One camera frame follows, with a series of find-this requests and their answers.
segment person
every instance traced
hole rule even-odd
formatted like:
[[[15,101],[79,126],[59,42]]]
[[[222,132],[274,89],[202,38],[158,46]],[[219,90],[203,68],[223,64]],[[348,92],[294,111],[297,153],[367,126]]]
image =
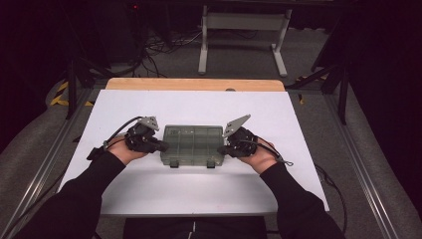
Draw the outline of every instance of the person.
[[[80,176],[66,182],[14,238],[93,238],[100,218],[103,192],[131,161],[147,155],[129,150],[124,141],[119,140],[113,139],[112,146]],[[283,239],[344,238],[325,212],[322,201],[305,191],[271,153],[258,147],[253,155],[239,159],[251,165],[274,193],[278,203],[279,233]],[[202,223],[201,218],[194,220]],[[186,226],[187,221],[192,218],[128,219],[123,237],[267,238],[263,217],[205,218],[201,224],[204,226],[196,226],[196,229],[196,224],[193,228]]]

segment wooden edge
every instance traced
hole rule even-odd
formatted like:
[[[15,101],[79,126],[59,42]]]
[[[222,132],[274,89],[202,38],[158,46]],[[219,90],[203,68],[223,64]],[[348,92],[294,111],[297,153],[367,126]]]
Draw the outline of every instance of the wooden edge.
[[[284,92],[279,80],[112,78],[106,90]]]

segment transparent box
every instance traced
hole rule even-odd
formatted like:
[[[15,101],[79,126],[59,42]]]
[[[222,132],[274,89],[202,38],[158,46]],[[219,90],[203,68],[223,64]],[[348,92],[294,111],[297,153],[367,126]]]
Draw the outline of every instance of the transparent box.
[[[164,141],[170,148],[160,154],[164,165],[199,165],[214,168],[223,164],[217,148],[224,145],[223,127],[214,125],[167,125]]]

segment metal rail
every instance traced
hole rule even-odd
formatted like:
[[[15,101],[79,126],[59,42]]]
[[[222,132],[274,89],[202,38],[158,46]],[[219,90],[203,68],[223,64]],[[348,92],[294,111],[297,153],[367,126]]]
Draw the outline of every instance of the metal rail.
[[[351,159],[351,164],[353,165],[354,171],[356,172],[357,178],[363,188],[363,192],[365,193],[366,199],[368,200],[369,206],[371,207],[378,226],[381,229],[383,237],[388,239],[399,238],[390,218],[388,217],[387,211],[382,204],[378,191],[372,183],[372,180],[365,168],[359,151],[354,144],[350,131],[346,125],[341,123],[341,120],[337,115],[337,105],[334,96],[324,95],[324,99],[332,117],[334,118],[334,122],[340,132],[340,136],[347,147],[347,153]]]
[[[32,205],[32,203],[34,203],[34,201],[39,196],[45,182],[47,181],[47,178],[51,170],[53,169],[54,164],[56,163],[57,157],[62,150],[63,143],[68,133],[74,126],[75,121],[77,120],[79,114],[82,111],[82,108],[84,107],[84,103],[88,100],[91,94],[91,91],[92,90],[90,89],[81,90],[81,96],[78,100],[78,106],[73,116],[70,119],[65,120],[62,127],[60,128],[59,133],[53,142],[53,145],[50,147],[50,150],[47,153],[46,157],[44,158],[43,163],[38,169],[32,182],[28,186],[27,191],[25,192],[25,195],[23,196],[21,202],[19,203],[14,214],[9,220],[9,223],[7,224],[0,238],[3,238],[5,236],[5,233],[8,231],[9,227],[15,223],[15,221],[27,210],[28,207]],[[7,238],[12,238],[13,235],[21,229],[21,227],[24,225],[24,222],[25,222],[25,219],[19,222],[15,226],[15,228],[9,233]]]

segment white table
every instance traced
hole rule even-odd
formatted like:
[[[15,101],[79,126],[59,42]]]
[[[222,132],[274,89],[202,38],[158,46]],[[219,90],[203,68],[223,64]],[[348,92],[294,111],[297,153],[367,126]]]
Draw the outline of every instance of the white table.
[[[272,142],[295,165],[289,172],[328,210],[310,152],[285,92],[102,90],[62,185],[90,164],[86,157],[126,121],[155,116],[167,124],[221,125],[251,114],[244,127]],[[104,193],[102,215],[254,215],[277,211],[276,200],[253,169],[226,156],[222,166],[164,166],[159,152],[133,161]]]

